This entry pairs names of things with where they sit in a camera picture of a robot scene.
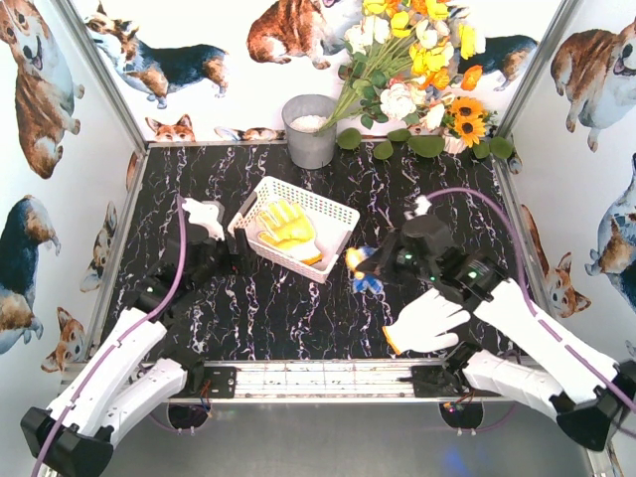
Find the yellow glove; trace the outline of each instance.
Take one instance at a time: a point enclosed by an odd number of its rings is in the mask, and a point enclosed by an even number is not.
[[[285,200],[271,203],[266,211],[258,213],[258,221],[265,228],[258,234],[260,241],[306,265],[322,260],[316,231],[298,204],[290,205]]]

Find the small toy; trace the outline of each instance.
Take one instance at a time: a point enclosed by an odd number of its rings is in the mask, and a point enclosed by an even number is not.
[[[345,255],[345,263],[347,267],[354,273],[352,287],[354,293],[371,291],[374,295],[382,293],[384,286],[377,278],[367,275],[361,271],[356,271],[356,267],[373,255],[374,248],[370,246],[361,246],[360,248],[348,248]]]

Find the metal bar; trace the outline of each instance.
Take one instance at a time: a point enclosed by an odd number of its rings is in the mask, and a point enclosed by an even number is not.
[[[524,75],[519,88],[515,91],[501,123],[497,128],[497,135],[502,137],[508,137],[512,132],[513,125],[519,117],[521,110],[523,109],[526,101],[530,99],[530,95],[533,92],[535,84],[538,82],[541,74],[545,68],[549,67],[549,61],[552,57],[558,43],[560,42],[565,29],[569,26],[572,17],[576,13],[576,10],[582,4],[582,0],[562,0],[558,8],[556,9],[553,19],[548,25],[544,37],[542,38],[537,52],[532,62],[528,66],[528,70]]]

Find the white plastic basket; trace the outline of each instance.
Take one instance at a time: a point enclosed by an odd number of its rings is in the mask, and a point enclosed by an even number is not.
[[[322,260],[318,263],[312,266],[306,265],[267,246],[258,239],[258,233],[262,230],[256,221],[258,213],[269,203],[280,199],[286,199],[291,204],[299,204],[313,224],[316,230],[316,245],[323,254]],[[236,228],[245,229],[249,246],[256,254],[318,283],[324,283],[359,219],[360,213],[350,207],[266,176],[261,179],[233,217],[228,231],[234,236]]]

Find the orange flower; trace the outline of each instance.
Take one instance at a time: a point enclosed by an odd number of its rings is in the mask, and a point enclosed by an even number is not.
[[[431,81],[431,84],[437,89],[445,89],[450,83],[450,76],[448,75],[448,69],[442,68],[438,71]]]
[[[475,87],[477,87],[477,81],[484,73],[484,69],[479,65],[475,65],[474,67],[469,68],[464,73],[464,79],[461,81],[461,88],[466,91],[472,91]]]

